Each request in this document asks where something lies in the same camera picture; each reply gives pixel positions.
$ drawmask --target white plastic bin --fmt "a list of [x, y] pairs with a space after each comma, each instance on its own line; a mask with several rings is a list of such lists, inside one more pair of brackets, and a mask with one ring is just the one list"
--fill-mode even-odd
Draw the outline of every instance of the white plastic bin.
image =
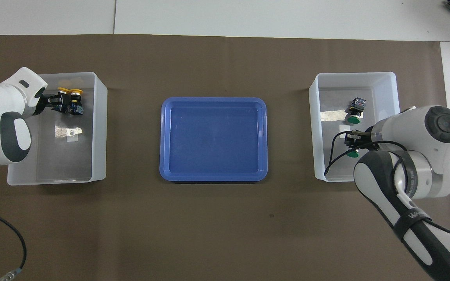
[[[357, 97], [366, 100], [366, 108], [361, 122], [351, 124], [345, 120], [343, 110], [347, 110]], [[400, 112], [393, 72], [319, 73], [310, 86], [309, 101], [315, 176], [327, 182], [353, 181], [354, 166], [367, 152], [363, 149], [358, 158], [340, 158], [324, 176], [334, 135], [344, 130], [365, 131], [376, 122]], [[335, 141], [333, 158], [348, 150], [344, 136]]]
[[[47, 107], [27, 118], [32, 145], [27, 157], [8, 167], [9, 185], [88, 183], [105, 178], [107, 148], [107, 88], [95, 73], [39, 75], [47, 83], [45, 94], [58, 87], [82, 89], [84, 115], [73, 116]], [[80, 128], [74, 137], [67, 129]]]

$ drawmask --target blue plastic tray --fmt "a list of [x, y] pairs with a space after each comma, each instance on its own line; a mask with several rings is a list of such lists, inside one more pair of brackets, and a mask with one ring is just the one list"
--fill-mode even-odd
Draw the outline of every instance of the blue plastic tray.
[[161, 176], [258, 181], [267, 173], [266, 105], [259, 98], [168, 98], [161, 112]]

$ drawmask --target cable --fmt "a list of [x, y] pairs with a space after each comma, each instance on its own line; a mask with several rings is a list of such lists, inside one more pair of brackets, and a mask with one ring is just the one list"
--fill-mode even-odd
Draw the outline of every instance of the cable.
[[394, 145], [400, 147], [402, 150], [407, 151], [405, 146], [403, 146], [402, 144], [399, 144], [398, 142], [393, 142], [391, 140], [377, 140], [376, 142], [368, 142], [367, 144], [362, 144], [361, 146], [356, 146], [353, 149], [347, 150], [346, 152], [344, 152], [344, 153], [340, 154], [338, 157], [336, 157], [333, 161], [329, 162], [329, 164], [327, 165], [327, 168], [325, 168], [324, 176], [327, 175], [327, 172], [329, 172], [329, 168], [334, 164], [334, 162], [338, 161], [341, 157], [347, 155], [348, 153], [350, 153], [352, 151], [356, 151], [357, 149], [366, 148], [372, 144], [394, 144]]
[[329, 154], [329, 162], [332, 161], [332, 151], [334, 150], [334, 142], [336, 141], [336, 138], [337, 138], [339, 135], [343, 135], [344, 133], [351, 133], [351, 132], [352, 132], [351, 130], [346, 130], [346, 131], [337, 133], [337, 134], [332, 138], [332, 142], [331, 142], [331, 154]]
[[395, 179], [395, 172], [397, 171], [398, 165], [402, 164], [402, 170], [404, 171], [404, 175], [407, 178], [407, 173], [405, 172], [405, 168], [404, 168], [404, 164], [402, 163], [402, 157], [398, 156], [395, 154], [395, 156], [398, 157], [397, 162], [395, 163], [395, 165], [393, 165], [393, 169], [391, 169], [391, 178], [392, 180]]
[[16, 230], [16, 228], [14, 226], [12, 226], [9, 222], [5, 221], [5, 219], [3, 219], [2, 217], [0, 217], [0, 221], [3, 224], [6, 224], [9, 228], [11, 228], [11, 230], [13, 230], [16, 235], [18, 236], [18, 239], [20, 239], [20, 243], [22, 243], [22, 249], [23, 249], [23, 257], [22, 257], [22, 262], [20, 263], [20, 269], [23, 268], [23, 265], [25, 264], [25, 259], [27, 258], [27, 247], [25, 246], [25, 241], [23, 240], [22, 235], [20, 234], [20, 232], [18, 232], [18, 230]]

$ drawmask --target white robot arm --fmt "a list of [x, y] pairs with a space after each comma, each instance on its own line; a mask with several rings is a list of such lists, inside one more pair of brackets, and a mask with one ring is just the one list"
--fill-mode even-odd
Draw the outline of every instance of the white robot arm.
[[406, 110], [369, 128], [374, 146], [357, 163], [359, 191], [376, 207], [396, 236], [434, 280], [450, 281], [450, 231], [411, 199], [450, 193], [450, 109]]
[[0, 84], [0, 165], [20, 162], [29, 153], [32, 140], [24, 119], [34, 114], [47, 86], [28, 68]]

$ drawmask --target brown paper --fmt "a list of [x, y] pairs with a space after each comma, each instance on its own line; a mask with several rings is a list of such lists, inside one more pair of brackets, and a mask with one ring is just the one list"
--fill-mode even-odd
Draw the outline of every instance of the brown paper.
[[[28, 247], [19, 279], [429, 280], [354, 183], [314, 177], [307, 89], [318, 73], [393, 71], [402, 109], [445, 105], [438, 42], [0, 36], [0, 82], [21, 66], [93, 71], [109, 109], [105, 180], [10, 187], [0, 167], [0, 215]], [[266, 178], [163, 180], [161, 105], [171, 96], [263, 99]], [[450, 196], [417, 204], [450, 228]], [[0, 223], [0, 277], [20, 258]]]

